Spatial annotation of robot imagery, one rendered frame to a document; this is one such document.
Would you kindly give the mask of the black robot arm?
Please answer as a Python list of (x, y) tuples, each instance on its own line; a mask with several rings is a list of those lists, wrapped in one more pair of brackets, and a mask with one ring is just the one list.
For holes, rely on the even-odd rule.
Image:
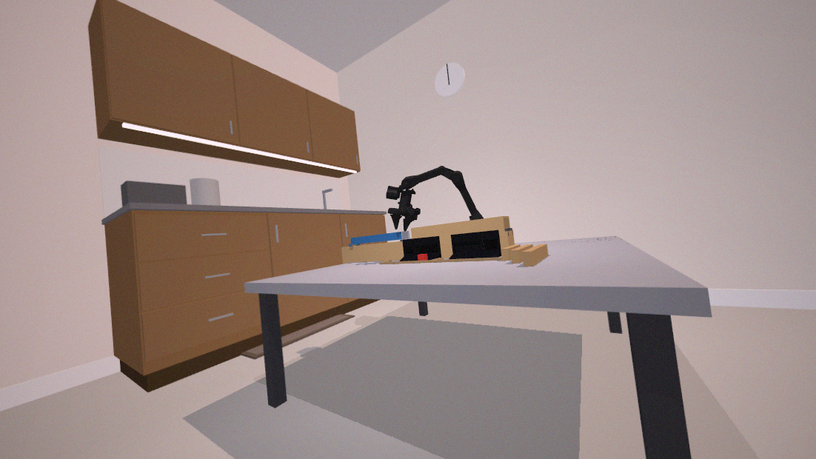
[[(439, 175), (442, 175), (443, 177), (446, 177), (449, 180), (451, 180), (453, 182), (453, 184), (457, 187), (457, 189), (459, 191), (461, 191), (462, 198), (464, 199), (467, 207), (469, 207), (469, 211), (470, 211), (470, 214), (471, 214), (469, 219), (470, 220), (483, 219), (483, 216), (475, 208), (475, 205), (474, 205), (474, 203), (473, 203), (473, 201), (471, 199), (471, 196), (469, 194), (469, 190), (467, 190), (467, 188), (466, 188), (462, 172), (461, 171), (454, 171), (454, 170), (448, 169), (448, 168), (446, 168), (444, 166), (440, 166), (438, 168), (430, 170), (429, 172), (423, 172), (420, 175), (408, 176), (408, 177), (404, 178), (404, 180), (401, 182), (401, 185), (399, 187), (388, 186), (387, 187), (386, 198), (387, 199), (397, 200), (398, 198), (400, 198), (400, 193), (401, 193), (400, 200), (405, 200), (405, 201), (410, 201), (411, 202), (412, 194), (415, 194), (414, 189), (411, 189), (411, 188), (413, 188), (415, 185), (417, 185), (417, 184), (419, 184), (419, 183), (421, 183), (423, 181), (429, 180), (429, 179), (434, 178), (435, 176), (439, 176)], [(404, 189), (406, 189), (406, 190), (404, 190)], [(411, 189), (411, 190), (409, 190), (409, 189)], [(409, 205), (407, 204), (404, 207), (404, 214), (406, 214), (407, 212), (408, 212), (408, 214), (417, 217), (418, 215), (421, 214), (421, 209), (419, 209), (419, 208), (414, 209), (414, 208), (412, 208), (412, 206), (409, 207)]]

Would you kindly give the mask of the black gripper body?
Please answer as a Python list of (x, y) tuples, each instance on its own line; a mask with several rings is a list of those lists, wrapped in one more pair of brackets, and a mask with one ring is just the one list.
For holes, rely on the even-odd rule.
[(417, 216), (417, 217), (416, 217), (416, 216), (412, 216), (412, 215), (408, 214), (408, 212), (407, 212), (406, 214), (404, 214), (404, 207), (405, 207), (407, 204), (409, 205), (409, 207), (410, 207), (410, 206), (412, 206), (412, 204), (411, 204), (411, 202), (410, 202), (410, 201), (400, 200), (400, 202), (398, 202), (398, 204), (399, 204), (399, 208), (398, 208), (398, 209), (397, 209), (397, 208), (389, 208), (389, 209), (387, 210), (387, 214), (393, 214), (393, 215), (402, 215), (403, 217), (405, 217), (405, 219), (413, 219), (413, 220), (417, 220), (418, 216)]

